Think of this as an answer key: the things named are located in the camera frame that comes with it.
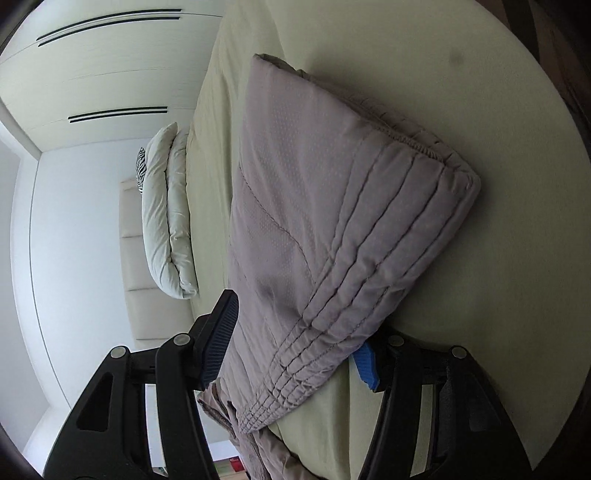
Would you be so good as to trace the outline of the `beige padded headboard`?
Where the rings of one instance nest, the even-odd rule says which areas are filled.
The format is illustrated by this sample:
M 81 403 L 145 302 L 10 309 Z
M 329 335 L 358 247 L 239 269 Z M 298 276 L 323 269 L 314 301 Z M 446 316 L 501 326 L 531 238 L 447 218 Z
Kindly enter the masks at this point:
M 193 323 L 190 303 L 165 294 L 152 279 L 144 251 L 141 196 L 133 179 L 119 184 L 119 245 L 123 291 L 134 346 L 160 346 Z

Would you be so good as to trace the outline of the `red storage box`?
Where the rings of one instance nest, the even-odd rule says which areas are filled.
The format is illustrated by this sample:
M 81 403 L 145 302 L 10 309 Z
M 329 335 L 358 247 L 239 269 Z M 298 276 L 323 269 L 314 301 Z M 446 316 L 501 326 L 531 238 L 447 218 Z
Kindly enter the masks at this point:
M 228 461 L 233 471 L 242 472 L 243 470 L 245 470 L 245 468 L 242 465 L 242 460 L 240 460 L 238 456 L 230 457 Z

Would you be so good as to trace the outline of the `bed with beige cover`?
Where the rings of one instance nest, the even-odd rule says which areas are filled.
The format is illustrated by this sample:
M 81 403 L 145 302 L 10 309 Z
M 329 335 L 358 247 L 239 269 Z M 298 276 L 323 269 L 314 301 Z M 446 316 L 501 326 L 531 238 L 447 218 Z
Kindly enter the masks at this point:
M 188 199 L 250 477 L 589 477 L 590 160 L 485 3 L 228 3 Z

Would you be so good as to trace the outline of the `folded white duvet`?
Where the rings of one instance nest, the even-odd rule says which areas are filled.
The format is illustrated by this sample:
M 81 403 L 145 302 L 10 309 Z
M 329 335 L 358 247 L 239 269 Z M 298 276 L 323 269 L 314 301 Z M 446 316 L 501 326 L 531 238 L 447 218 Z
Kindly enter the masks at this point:
M 141 221 L 149 273 L 168 296 L 197 296 L 190 214 L 186 194 L 188 131 L 175 122 L 161 128 L 145 148 Z

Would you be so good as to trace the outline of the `zebra print pillow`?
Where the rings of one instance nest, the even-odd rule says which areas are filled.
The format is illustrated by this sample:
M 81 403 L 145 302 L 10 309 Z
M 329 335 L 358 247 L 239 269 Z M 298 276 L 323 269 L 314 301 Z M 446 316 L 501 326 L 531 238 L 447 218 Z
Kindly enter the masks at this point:
M 146 152 L 143 147 L 140 147 L 135 161 L 135 178 L 136 186 L 139 193 L 143 192 L 143 182 L 146 174 Z

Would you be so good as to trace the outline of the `white built-in wardrobe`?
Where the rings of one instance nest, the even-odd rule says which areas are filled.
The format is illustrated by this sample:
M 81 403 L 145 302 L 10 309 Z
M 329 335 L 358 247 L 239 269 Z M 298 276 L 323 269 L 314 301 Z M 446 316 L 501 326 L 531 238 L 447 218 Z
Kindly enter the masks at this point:
M 4 122 L 34 157 L 190 123 L 224 1 L 25 1 L 1 43 Z

